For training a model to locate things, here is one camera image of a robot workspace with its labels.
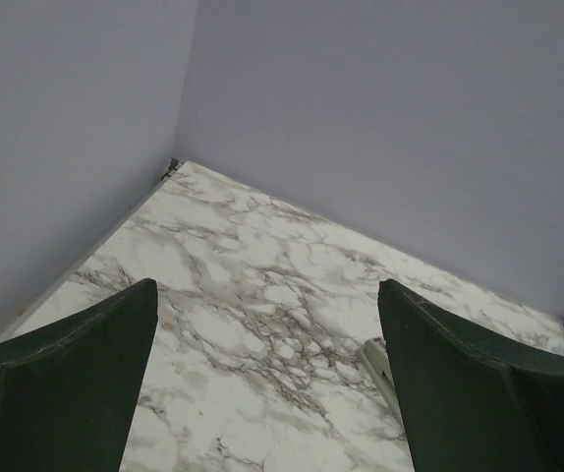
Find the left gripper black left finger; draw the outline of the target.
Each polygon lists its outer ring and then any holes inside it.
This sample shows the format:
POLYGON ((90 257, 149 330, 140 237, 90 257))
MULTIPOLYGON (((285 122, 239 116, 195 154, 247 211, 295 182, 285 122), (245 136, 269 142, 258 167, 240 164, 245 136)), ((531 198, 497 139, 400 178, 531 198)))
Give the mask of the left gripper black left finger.
POLYGON ((144 279, 0 343, 0 471, 117 471, 158 322, 144 279))

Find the black metal stapler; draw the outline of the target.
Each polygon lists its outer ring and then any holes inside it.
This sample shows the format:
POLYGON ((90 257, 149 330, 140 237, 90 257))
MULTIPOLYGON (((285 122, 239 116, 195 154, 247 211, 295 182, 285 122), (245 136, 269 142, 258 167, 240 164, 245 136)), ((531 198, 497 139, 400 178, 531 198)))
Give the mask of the black metal stapler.
POLYGON ((363 343, 358 354, 362 365, 374 382, 380 395, 392 412, 395 413, 399 410, 399 404, 393 383, 386 344, 379 337, 370 338, 363 343))

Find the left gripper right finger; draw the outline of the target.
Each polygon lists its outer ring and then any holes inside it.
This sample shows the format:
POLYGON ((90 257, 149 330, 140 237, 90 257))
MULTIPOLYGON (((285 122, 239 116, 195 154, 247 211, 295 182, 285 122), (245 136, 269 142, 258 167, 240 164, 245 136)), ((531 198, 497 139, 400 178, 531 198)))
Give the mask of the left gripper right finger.
POLYGON ((394 279, 377 306, 418 471, 564 471, 564 356, 454 315, 394 279))

